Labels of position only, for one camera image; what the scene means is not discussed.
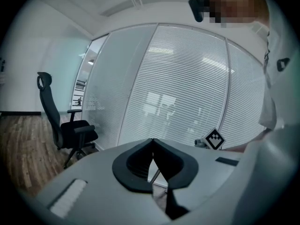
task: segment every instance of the wooden floor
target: wooden floor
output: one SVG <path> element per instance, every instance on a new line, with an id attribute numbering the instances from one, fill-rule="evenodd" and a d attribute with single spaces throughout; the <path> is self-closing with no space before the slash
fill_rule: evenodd
<path id="1" fill-rule="evenodd" d="M 61 123 L 69 120 L 70 115 L 61 116 Z M 46 117 L 0 117 L 0 157 L 14 185 L 31 196 L 63 171 L 68 152 L 67 149 L 57 150 Z M 75 162 L 73 156 L 68 166 Z"/>

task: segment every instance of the white shirt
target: white shirt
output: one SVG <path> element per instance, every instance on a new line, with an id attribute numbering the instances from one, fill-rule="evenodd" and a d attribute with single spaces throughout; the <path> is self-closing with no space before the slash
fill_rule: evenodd
<path id="1" fill-rule="evenodd" d="M 276 2 L 266 2 L 270 14 L 270 32 L 263 66 L 266 84 L 259 123 L 274 130 L 300 122 L 299 79 L 295 76 L 300 67 L 300 46 Z"/>

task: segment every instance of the black office chair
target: black office chair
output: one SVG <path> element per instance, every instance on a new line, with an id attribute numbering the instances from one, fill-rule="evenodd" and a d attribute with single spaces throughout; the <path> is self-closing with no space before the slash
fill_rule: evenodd
<path id="1" fill-rule="evenodd" d="M 39 89 L 43 108 L 52 126 L 54 144 L 57 146 L 58 150 L 62 148 L 72 149 L 64 163 L 64 169 L 66 169 L 67 163 L 75 152 L 77 152 L 78 158 L 80 154 L 86 156 L 82 148 L 89 146 L 95 147 L 95 144 L 91 142 L 96 140 L 98 135 L 94 131 L 94 125 L 90 126 L 85 120 L 74 121 L 75 113 L 82 112 L 81 109 L 68 110 L 68 113 L 71 114 L 71 120 L 60 126 L 60 114 L 55 106 L 50 88 L 52 83 L 51 75 L 44 72 L 39 72 L 37 74 L 37 87 Z"/>

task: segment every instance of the headset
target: headset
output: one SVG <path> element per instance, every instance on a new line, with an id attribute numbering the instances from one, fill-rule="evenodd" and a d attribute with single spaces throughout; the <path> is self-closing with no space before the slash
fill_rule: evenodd
<path id="1" fill-rule="evenodd" d="M 203 21 L 204 12 L 210 12 L 210 0 L 189 0 L 188 1 L 195 20 L 199 23 Z M 221 17 L 216 13 L 212 13 L 211 17 L 215 17 L 216 23 L 221 23 Z"/>

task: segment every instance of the chair base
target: chair base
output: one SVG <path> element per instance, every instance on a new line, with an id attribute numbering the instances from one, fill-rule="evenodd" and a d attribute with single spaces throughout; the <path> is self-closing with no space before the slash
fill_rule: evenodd
<path id="1" fill-rule="evenodd" d="M 84 148 L 87 148 L 87 147 L 90 147 L 90 146 L 91 146 L 92 148 L 95 148 L 95 147 L 96 147 L 95 144 L 94 144 L 93 142 L 86 143 L 86 144 L 84 144 L 83 147 L 84 147 Z M 66 161 L 65 161 L 65 163 L 64 163 L 64 166 L 63 166 L 64 169 L 67 169 L 67 167 L 68 167 L 68 166 L 67 166 L 68 162 L 71 160 L 72 156 L 73 156 L 76 152 L 77 152 L 76 157 L 77 157 L 78 160 L 79 160 L 79 156 L 80 156 L 81 154 L 83 154 L 84 157 L 86 156 L 86 153 L 85 153 L 81 148 L 73 148 L 72 151 L 70 152 L 68 158 L 66 159 Z"/>

